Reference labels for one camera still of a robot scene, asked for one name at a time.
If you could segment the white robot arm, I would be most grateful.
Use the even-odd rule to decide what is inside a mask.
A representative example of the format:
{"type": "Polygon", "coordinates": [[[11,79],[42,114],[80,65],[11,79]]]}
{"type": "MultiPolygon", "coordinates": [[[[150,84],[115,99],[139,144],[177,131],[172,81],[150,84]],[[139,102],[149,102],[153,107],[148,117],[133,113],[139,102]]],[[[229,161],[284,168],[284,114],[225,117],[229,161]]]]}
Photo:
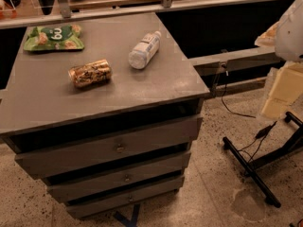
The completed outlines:
{"type": "Polygon", "coordinates": [[[278,119],[303,94],[303,0],[294,0],[277,22],[257,37],[255,45],[273,47],[285,61],[260,112],[278,119]]]}

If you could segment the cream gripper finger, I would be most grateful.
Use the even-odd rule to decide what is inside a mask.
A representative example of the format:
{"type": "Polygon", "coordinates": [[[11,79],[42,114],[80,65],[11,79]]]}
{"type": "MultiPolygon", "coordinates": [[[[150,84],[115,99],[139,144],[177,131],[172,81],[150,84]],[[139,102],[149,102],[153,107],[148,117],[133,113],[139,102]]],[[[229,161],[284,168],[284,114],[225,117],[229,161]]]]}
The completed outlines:
{"type": "Polygon", "coordinates": [[[273,85],[260,114],[279,119],[303,94],[303,63],[286,61],[277,70],[273,85]]]}
{"type": "Polygon", "coordinates": [[[276,45],[276,30],[278,22],[270,26],[265,32],[259,35],[255,40],[255,45],[259,47],[272,47],[276,45]]]}

